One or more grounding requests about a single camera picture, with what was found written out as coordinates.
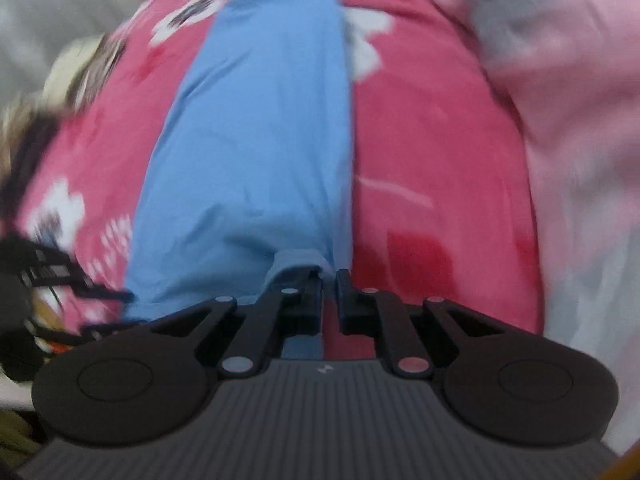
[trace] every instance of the wire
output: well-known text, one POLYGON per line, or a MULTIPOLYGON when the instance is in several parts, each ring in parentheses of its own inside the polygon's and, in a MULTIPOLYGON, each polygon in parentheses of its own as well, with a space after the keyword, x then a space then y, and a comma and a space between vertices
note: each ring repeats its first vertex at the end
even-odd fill
POLYGON ((30 321, 33 326, 33 335, 37 338, 44 339, 44 341, 47 342, 58 343, 66 346, 79 346, 94 340, 90 336, 75 335, 69 332, 51 330, 50 328, 46 328, 38 324, 34 319, 31 319, 30 321))
POLYGON ((62 301, 60 301, 60 297, 56 294, 56 291, 52 286, 49 287, 49 290, 53 294, 53 297, 56 298, 56 301, 58 302, 58 306, 60 307, 60 312, 62 313, 63 307, 62 307, 62 301))

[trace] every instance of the white flower pattern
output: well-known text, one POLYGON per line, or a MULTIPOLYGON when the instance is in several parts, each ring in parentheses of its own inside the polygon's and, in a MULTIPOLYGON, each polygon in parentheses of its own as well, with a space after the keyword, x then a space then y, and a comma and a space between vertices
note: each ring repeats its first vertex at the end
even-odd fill
POLYGON ((189 0, 179 9, 165 16, 154 27, 151 45, 162 43, 182 27, 193 25, 212 16, 225 5, 226 0, 189 0))
POLYGON ((69 182, 64 178, 52 184, 31 213, 26 231, 34 240, 70 251, 83 220, 84 199, 80 193, 69 194, 69 182))
POLYGON ((92 280, 104 283, 111 288, 119 288, 119 270, 122 270, 129 261, 132 235, 129 215, 113 218, 106 223, 100 234, 104 251, 92 258, 86 269, 86 273, 92 280))
POLYGON ((375 34, 388 34, 393 27, 393 17, 382 10, 363 7, 345 7, 347 43, 351 49, 351 79, 362 81, 382 67, 382 59, 369 43, 375 34))

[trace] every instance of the bedsheet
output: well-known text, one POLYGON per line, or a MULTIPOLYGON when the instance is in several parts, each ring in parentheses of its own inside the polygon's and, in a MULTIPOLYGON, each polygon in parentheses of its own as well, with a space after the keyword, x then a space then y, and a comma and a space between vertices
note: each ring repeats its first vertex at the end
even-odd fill
MULTIPOLYGON (((168 109, 227 0, 148 0, 94 103, 69 118, 18 218, 97 282, 121 286, 132 220, 168 109)), ((526 330, 542 326, 522 139, 468 38, 429 0, 343 0, 352 56, 353 275, 405 301, 447 296, 526 330)), ((60 291, 74 330, 118 306, 60 291)), ((371 356, 325 310, 327 358, 371 356)))

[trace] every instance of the gray ribbed surface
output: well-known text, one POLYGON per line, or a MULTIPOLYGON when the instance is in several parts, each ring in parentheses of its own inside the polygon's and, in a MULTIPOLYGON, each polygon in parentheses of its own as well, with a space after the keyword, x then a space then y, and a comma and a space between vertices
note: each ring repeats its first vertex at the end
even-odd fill
POLYGON ((56 440, 28 480, 582 480, 615 458, 598 442, 521 450, 462 426, 427 383, 376 361, 274 361, 223 384, 190 425, 128 449, 56 440), (322 374, 318 368, 333 367, 322 374))

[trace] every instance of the light blue fabric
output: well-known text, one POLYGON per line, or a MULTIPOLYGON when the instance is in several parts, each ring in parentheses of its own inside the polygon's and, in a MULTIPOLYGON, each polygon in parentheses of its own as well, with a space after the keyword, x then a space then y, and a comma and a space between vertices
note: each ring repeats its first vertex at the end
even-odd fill
POLYGON ((277 254, 350 267, 352 144, 340 1, 229 0, 149 163, 126 317, 255 296, 277 254))

